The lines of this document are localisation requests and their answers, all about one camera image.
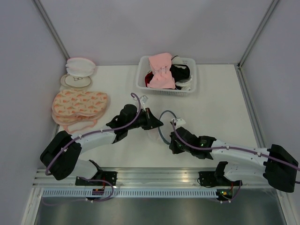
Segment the white mesh laundry bag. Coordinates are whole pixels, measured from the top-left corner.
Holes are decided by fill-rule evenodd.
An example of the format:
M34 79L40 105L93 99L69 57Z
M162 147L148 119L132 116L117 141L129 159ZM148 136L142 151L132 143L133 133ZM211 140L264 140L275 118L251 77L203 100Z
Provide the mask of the white mesh laundry bag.
M171 120L177 118L171 110L163 111L159 120L163 122L163 126L147 131L148 138L155 143L171 144L170 134L172 132Z

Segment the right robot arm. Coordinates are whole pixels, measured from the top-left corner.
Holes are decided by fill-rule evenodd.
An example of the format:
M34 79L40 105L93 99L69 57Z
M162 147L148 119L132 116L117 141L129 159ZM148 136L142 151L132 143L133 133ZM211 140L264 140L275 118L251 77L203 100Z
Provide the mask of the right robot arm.
M170 138L173 154L187 152L198 159L216 161L214 180L221 186L232 182L268 184L279 191L294 192L299 163L280 145L241 147L215 137L196 136L183 127L174 129Z

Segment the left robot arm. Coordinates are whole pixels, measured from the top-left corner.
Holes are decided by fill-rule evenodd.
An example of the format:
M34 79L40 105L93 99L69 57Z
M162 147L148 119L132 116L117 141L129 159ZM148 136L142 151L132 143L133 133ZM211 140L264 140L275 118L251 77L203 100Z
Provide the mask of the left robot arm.
M63 180L72 175L84 177L93 186L102 181L100 167L93 160L80 160L79 156L96 147L114 144L135 128L152 130L163 126L149 108L137 109L135 105L125 105L101 130L90 131L83 135L71 135L63 130L56 134L40 155L40 161L47 168L47 175Z

